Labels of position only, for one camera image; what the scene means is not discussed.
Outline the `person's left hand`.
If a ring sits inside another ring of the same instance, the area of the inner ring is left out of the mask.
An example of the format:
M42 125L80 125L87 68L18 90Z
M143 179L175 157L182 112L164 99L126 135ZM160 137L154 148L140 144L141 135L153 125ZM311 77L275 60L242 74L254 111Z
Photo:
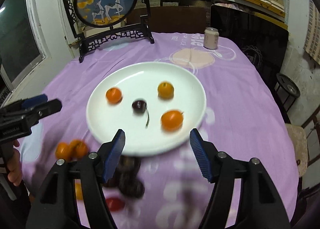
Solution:
M15 186L19 186L22 181L22 166L20 162L20 152L17 150L17 147L20 146L20 143L17 140L13 141L12 143L14 145L14 154L8 161L8 180Z

